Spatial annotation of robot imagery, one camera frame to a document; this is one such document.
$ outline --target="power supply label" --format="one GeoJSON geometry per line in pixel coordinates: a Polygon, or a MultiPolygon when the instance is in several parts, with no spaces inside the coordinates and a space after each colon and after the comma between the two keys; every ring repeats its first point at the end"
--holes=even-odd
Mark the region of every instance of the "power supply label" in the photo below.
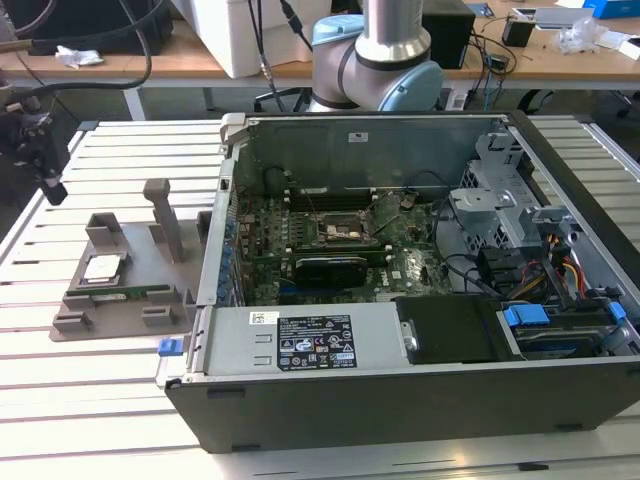
{"type": "Polygon", "coordinates": [[[316,370],[357,367],[349,315],[278,319],[278,368],[316,370]]]}

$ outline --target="blue tab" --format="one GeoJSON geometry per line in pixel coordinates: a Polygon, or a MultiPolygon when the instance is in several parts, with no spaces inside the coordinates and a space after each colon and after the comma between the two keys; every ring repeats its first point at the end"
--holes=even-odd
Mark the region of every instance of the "blue tab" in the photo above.
{"type": "Polygon", "coordinates": [[[504,317],[510,327],[519,325],[549,325],[551,320],[542,305],[511,305],[504,311],[504,317]]]}
{"type": "Polygon", "coordinates": [[[613,318],[616,319],[616,323],[618,325],[622,325],[627,318],[627,312],[624,311],[622,305],[620,305],[618,302],[611,302],[608,307],[611,315],[613,315],[613,318]]]}
{"type": "Polygon", "coordinates": [[[181,338],[164,338],[158,345],[158,355],[161,357],[179,357],[182,355],[181,338]]]}

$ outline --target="motherboard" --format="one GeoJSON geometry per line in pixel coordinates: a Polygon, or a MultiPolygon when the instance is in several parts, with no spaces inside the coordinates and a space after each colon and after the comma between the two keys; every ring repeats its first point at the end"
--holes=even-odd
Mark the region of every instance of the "motherboard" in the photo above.
{"type": "Polygon", "coordinates": [[[451,293],[431,243],[434,206],[410,192],[242,198],[247,305],[387,302],[451,293]]]}

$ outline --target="circuit board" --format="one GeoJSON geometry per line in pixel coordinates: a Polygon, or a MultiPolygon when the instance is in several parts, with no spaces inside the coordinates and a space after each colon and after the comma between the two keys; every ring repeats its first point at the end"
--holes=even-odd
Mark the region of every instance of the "circuit board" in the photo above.
{"type": "Polygon", "coordinates": [[[276,199],[241,201],[241,211],[248,212],[240,224],[247,305],[370,303],[452,292],[430,242],[431,204],[388,193],[364,209],[320,208],[296,209],[276,199]],[[362,285],[300,287],[300,261],[354,256],[368,264],[362,285]]]}

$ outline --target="label sticker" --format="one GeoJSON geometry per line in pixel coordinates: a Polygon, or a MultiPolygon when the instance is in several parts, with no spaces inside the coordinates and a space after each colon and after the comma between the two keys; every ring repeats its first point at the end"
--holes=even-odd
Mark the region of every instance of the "label sticker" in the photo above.
{"type": "Polygon", "coordinates": [[[278,319],[280,370],[288,372],[357,366],[349,315],[278,319]]]}
{"type": "Polygon", "coordinates": [[[369,141],[367,132],[354,132],[349,134],[349,143],[366,143],[369,141]]]}
{"type": "Polygon", "coordinates": [[[94,302],[124,302],[127,296],[124,293],[112,293],[110,295],[91,295],[94,302]]]}
{"type": "Polygon", "coordinates": [[[249,312],[249,325],[275,325],[280,312],[249,312]]]}

